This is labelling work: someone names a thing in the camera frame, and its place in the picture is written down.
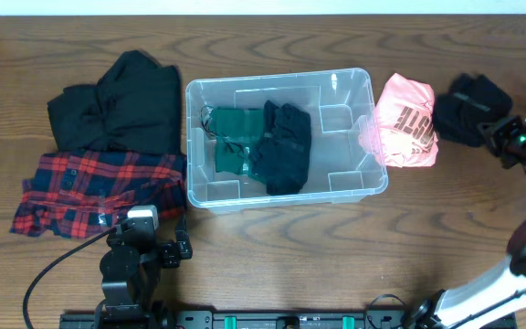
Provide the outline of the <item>black cloth with tape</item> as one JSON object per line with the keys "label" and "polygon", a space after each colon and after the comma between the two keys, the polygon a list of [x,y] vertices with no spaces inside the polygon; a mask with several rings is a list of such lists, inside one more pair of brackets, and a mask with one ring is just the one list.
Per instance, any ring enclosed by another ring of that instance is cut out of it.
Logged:
{"label": "black cloth with tape", "polygon": [[437,95],[433,124],[443,140],[480,147],[485,141],[478,126],[506,117],[512,106],[512,98],[485,75],[461,74]]}

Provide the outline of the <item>pink printed t-shirt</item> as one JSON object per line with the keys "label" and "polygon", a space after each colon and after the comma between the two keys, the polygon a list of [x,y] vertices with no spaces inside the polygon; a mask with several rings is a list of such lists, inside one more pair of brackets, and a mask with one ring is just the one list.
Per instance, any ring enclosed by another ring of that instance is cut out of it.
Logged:
{"label": "pink printed t-shirt", "polygon": [[385,83],[358,144],[381,165],[430,167],[438,153],[433,125],[435,94],[430,85],[395,73]]}

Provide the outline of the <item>red navy plaid shirt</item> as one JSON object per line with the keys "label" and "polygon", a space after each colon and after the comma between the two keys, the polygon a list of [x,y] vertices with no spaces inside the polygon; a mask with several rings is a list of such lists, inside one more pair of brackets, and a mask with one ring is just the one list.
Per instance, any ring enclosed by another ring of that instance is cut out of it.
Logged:
{"label": "red navy plaid shirt", "polygon": [[186,156],[73,151],[43,154],[10,231],[37,237],[50,231],[86,239],[112,228],[136,206],[154,206],[159,219],[186,208]]}

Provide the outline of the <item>dark navy garment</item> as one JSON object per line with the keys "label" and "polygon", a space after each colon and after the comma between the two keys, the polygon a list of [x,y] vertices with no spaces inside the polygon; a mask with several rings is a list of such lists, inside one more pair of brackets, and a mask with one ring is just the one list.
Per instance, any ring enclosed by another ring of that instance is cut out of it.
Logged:
{"label": "dark navy garment", "polygon": [[298,194],[310,170],[310,115],[272,101],[266,101],[263,114],[263,135],[249,154],[251,175],[265,184],[269,195]]}

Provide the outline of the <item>clear plastic storage bin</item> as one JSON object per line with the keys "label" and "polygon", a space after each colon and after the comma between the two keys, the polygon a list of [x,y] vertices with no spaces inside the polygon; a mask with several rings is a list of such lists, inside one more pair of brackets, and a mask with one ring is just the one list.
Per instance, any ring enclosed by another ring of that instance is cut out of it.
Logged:
{"label": "clear plastic storage bin", "polygon": [[[187,197],[215,213],[315,203],[356,203],[388,186],[373,116],[369,74],[360,68],[190,82],[186,97]],[[285,103],[310,115],[307,183],[298,194],[271,196],[264,184],[216,171],[216,138],[205,130],[209,111]]]}

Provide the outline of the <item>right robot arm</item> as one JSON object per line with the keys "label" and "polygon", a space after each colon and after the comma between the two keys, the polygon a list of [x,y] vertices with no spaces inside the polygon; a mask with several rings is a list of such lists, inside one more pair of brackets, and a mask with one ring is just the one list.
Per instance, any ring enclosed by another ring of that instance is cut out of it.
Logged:
{"label": "right robot arm", "polygon": [[[521,165],[526,174],[526,118],[479,125],[490,152],[505,169]],[[512,234],[507,256],[474,281],[440,291],[403,318],[403,328],[482,328],[526,309],[526,219]]]}

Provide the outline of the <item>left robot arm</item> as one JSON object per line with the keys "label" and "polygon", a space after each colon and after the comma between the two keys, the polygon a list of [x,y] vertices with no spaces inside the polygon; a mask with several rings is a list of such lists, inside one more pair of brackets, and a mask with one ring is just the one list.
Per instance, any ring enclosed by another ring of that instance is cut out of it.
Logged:
{"label": "left robot arm", "polygon": [[174,240],[156,238],[153,206],[134,207],[110,233],[110,250],[100,261],[104,300],[95,309],[96,328],[167,328],[174,316],[153,293],[163,269],[174,269],[193,257],[186,218],[179,217]]}

